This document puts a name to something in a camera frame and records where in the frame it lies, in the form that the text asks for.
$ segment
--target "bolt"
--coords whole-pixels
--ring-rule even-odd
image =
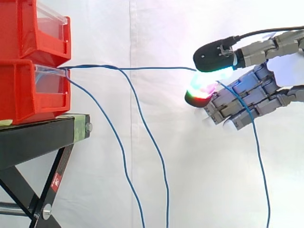
[[[91,133],[93,131],[93,124],[86,123],[86,125],[85,125],[85,131],[88,132],[88,133]]]
[[[42,218],[44,220],[48,220],[49,217],[51,217],[51,214],[52,214],[52,206],[50,204],[45,205],[42,210]]]

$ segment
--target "red plastic drawer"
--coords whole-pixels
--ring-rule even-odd
[[[58,67],[71,59],[70,19],[36,0],[0,0],[0,60]]]
[[[54,119],[70,110],[70,72],[33,64],[30,60],[0,60],[0,125]]]

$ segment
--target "white backdrop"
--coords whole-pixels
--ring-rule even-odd
[[[192,55],[202,45],[257,29],[299,26],[304,6],[297,0],[42,2],[71,17],[73,56],[68,65],[119,67],[194,67]],[[237,71],[234,78],[246,71]],[[252,127],[229,133],[221,126],[200,124],[183,98],[191,72],[129,75],[166,161],[170,227],[265,227],[267,204]],[[106,69],[73,70],[72,78],[96,96],[122,138],[146,227],[165,227],[161,162],[127,81]],[[77,88],[72,92],[72,112],[90,114],[94,131],[75,145],[53,214],[63,228],[140,228],[114,134],[94,102]],[[303,108],[292,104],[256,121],[272,206],[271,228],[303,227]],[[49,154],[19,166],[38,194],[54,157]],[[0,217],[4,228],[24,228],[28,223],[24,218]]]

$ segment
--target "black table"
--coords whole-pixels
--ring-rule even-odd
[[[16,202],[0,202],[0,215],[29,217],[29,228],[61,228],[51,215],[53,202],[74,144],[90,137],[91,131],[90,116],[86,114],[66,114],[51,121],[0,127],[0,186]],[[57,150],[38,197],[16,165]]]

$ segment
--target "blue wire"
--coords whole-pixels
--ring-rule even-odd
[[[143,122],[143,125],[147,131],[147,133],[149,134],[156,150],[157,150],[157,153],[161,159],[161,165],[162,165],[162,171],[163,171],[163,178],[164,178],[164,182],[165,182],[165,186],[166,186],[166,228],[169,227],[169,210],[170,210],[170,190],[169,190],[169,184],[168,184],[168,179],[167,179],[167,172],[166,172],[166,165],[165,165],[165,161],[164,161],[164,158],[162,156],[162,152],[159,148],[159,146],[157,145],[157,142],[156,140],[154,139],[149,127],[148,127],[148,124],[143,116],[143,112],[142,112],[142,108],[141,108],[141,105],[140,105],[140,102],[139,102],[139,99],[138,99],[138,96],[137,96],[137,92],[131,82],[131,80],[129,79],[128,75],[120,68],[118,67],[115,67],[115,66],[111,66],[111,65],[80,65],[80,66],[68,66],[68,67],[63,67],[65,69],[73,69],[73,68],[92,68],[92,67],[103,67],[103,68],[108,68],[108,69],[113,69],[113,70],[118,70],[120,71],[124,76],[125,78],[127,79],[132,91],[133,91],[133,94],[135,96],[135,100],[136,100],[136,103],[137,103],[137,107],[138,107],[138,110],[139,110],[139,114],[140,114],[140,117],[142,119],[142,122]]]
[[[258,140],[258,137],[257,137],[257,129],[256,129],[256,124],[255,124],[254,117],[253,117],[249,107],[244,102],[244,100],[232,88],[227,87],[226,85],[224,85],[223,83],[221,83],[219,81],[218,81],[218,83],[221,86],[223,86],[225,89],[227,89],[230,93],[232,93],[240,101],[240,103],[243,105],[243,107],[246,109],[246,111],[248,112],[248,114],[250,116],[250,119],[251,119],[251,122],[252,122],[252,127],[253,127],[253,132],[254,132],[255,139],[256,139],[258,160],[259,160],[261,171],[262,171],[262,174],[263,174],[263,181],[264,181],[265,194],[266,194],[267,207],[268,207],[268,218],[267,218],[267,226],[266,226],[268,228],[269,227],[269,222],[270,222],[270,200],[269,200],[269,195],[268,195],[266,175],[265,175],[264,166],[263,166],[263,162],[262,162],[262,157],[261,157],[261,152],[260,152],[260,143],[259,143],[259,140]]]
[[[133,184],[132,184],[132,182],[131,182],[131,180],[130,180],[130,178],[129,178],[129,174],[128,174],[128,170],[127,170],[126,157],[125,157],[125,152],[124,152],[124,146],[123,146],[122,141],[121,141],[120,138],[119,138],[119,135],[118,135],[116,129],[114,128],[114,126],[113,126],[113,124],[112,124],[110,118],[109,118],[108,115],[105,113],[105,111],[103,110],[103,108],[102,108],[102,106],[99,104],[99,102],[96,100],[96,98],[95,98],[89,91],[87,91],[85,88],[83,88],[82,86],[80,86],[80,85],[78,85],[77,83],[73,82],[69,77],[66,77],[66,79],[67,79],[71,84],[75,85],[76,87],[78,87],[79,89],[81,89],[82,91],[84,91],[86,94],[88,94],[88,95],[95,101],[95,103],[96,103],[97,106],[99,107],[100,111],[104,114],[105,118],[107,119],[108,123],[110,124],[110,126],[111,126],[111,128],[112,128],[112,130],[113,130],[113,132],[114,132],[114,134],[115,134],[115,136],[116,136],[116,138],[117,138],[117,140],[118,140],[118,143],[119,143],[119,145],[120,145],[120,148],[121,148],[121,150],[122,150],[123,162],[124,162],[124,163],[123,163],[124,173],[125,173],[125,176],[126,176],[126,178],[127,178],[127,180],[128,180],[128,183],[129,183],[129,185],[130,185],[130,187],[131,187],[131,189],[132,189],[132,192],[133,192],[133,194],[134,194],[134,196],[135,196],[135,198],[136,198],[136,201],[137,201],[137,204],[138,204],[138,208],[139,208],[139,211],[140,211],[140,215],[141,215],[142,227],[145,228],[145,222],[144,222],[144,217],[143,217],[142,205],[141,205],[141,202],[140,202],[140,200],[139,200],[139,197],[138,197],[138,195],[137,195],[137,193],[136,193],[136,191],[135,191],[135,188],[134,188],[134,186],[133,186]]]
[[[123,70],[157,70],[157,69],[159,69],[159,70],[164,70],[164,69],[165,70],[180,69],[180,70],[197,71],[196,69],[193,69],[193,68],[181,67],[181,66],[175,66],[175,67],[172,66],[172,67],[130,67],[130,68],[117,68],[115,66],[110,66],[110,65],[78,65],[78,66],[68,66],[68,67],[66,66],[64,68],[66,68],[66,69],[72,69],[72,68],[94,68],[94,67],[104,67],[104,68],[114,69],[114,70],[120,70],[120,71],[123,71]],[[221,82],[219,82],[219,83],[224,88],[226,88],[229,92],[231,92],[240,101],[240,103],[244,106],[244,108],[248,112],[249,117],[251,119],[252,126],[253,126],[253,131],[254,131],[254,135],[255,135],[255,140],[256,140],[257,155],[258,155],[258,160],[259,160],[261,172],[262,172],[262,175],[263,175],[265,194],[266,194],[266,199],[267,199],[268,217],[267,217],[267,226],[266,227],[268,228],[269,227],[269,223],[270,223],[270,216],[271,216],[270,200],[269,200],[269,194],[268,194],[266,174],[265,174],[265,170],[264,170],[264,166],[263,166],[263,161],[262,161],[262,158],[261,158],[260,145],[259,145],[259,140],[258,140],[258,136],[257,136],[257,129],[256,129],[256,124],[255,124],[254,117],[253,117],[253,115],[252,115],[249,107],[246,105],[246,103],[243,101],[243,99],[236,92],[234,92],[232,89],[228,88],[226,85],[222,84]],[[168,214],[169,214],[169,201],[168,200],[167,200],[167,203],[168,203],[167,204],[167,218],[168,218]]]

